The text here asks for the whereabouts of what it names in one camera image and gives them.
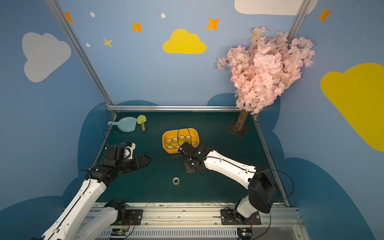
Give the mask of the transparent tape roll eight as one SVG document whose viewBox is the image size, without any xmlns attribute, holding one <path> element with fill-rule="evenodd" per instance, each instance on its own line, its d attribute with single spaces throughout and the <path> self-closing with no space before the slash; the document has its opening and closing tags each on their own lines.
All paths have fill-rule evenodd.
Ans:
<svg viewBox="0 0 384 240">
<path fill-rule="evenodd" d="M 179 183 L 180 183 L 180 179 L 179 178 L 173 178 L 173 184 L 175 186 L 177 186 Z"/>
</svg>

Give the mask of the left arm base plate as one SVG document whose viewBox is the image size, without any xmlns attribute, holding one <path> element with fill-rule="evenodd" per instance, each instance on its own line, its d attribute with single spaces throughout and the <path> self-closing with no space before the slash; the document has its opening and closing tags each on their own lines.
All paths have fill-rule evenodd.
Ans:
<svg viewBox="0 0 384 240">
<path fill-rule="evenodd" d="M 111 223 L 111 226 L 140 226 L 143 218 L 143 210 L 125 209 L 118 210 L 117 219 Z"/>
</svg>

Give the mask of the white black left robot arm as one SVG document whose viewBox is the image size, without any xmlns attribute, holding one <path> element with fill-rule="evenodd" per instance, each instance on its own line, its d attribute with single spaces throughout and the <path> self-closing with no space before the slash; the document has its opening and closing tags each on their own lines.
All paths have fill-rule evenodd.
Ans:
<svg viewBox="0 0 384 240">
<path fill-rule="evenodd" d="M 110 225 L 132 225 L 134 220 L 123 202 L 109 201 L 102 212 L 83 228 L 81 223 L 90 209 L 118 177 L 146 168 L 152 158 L 143 154 L 140 157 L 104 159 L 87 171 L 79 192 L 75 195 L 60 217 L 40 237 L 41 240 L 94 240 Z"/>
</svg>

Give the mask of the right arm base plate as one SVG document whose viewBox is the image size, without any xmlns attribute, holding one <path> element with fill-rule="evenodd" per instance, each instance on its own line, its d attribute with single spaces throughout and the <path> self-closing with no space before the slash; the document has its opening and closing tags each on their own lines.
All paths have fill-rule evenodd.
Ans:
<svg viewBox="0 0 384 240">
<path fill-rule="evenodd" d="M 222 225 L 261 225 L 261 217 L 259 211 L 253 213 L 249 218 L 245 218 L 238 213 L 234 213 L 234 209 L 224 208 L 220 210 L 220 218 Z"/>
</svg>

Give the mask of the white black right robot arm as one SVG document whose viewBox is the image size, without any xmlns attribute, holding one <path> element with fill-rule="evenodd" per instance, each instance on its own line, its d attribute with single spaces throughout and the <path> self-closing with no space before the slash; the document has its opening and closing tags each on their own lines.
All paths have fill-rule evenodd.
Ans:
<svg viewBox="0 0 384 240">
<path fill-rule="evenodd" d="M 195 173 L 201 169 L 215 171 L 248 190 L 248 195 L 242 198 L 234 209 L 236 217 L 247 219 L 255 212 L 271 212 L 280 190 L 272 170 L 237 162 L 205 146 L 195 148 L 184 143 L 178 152 L 186 158 L 187 173 Z"/>
</svg>

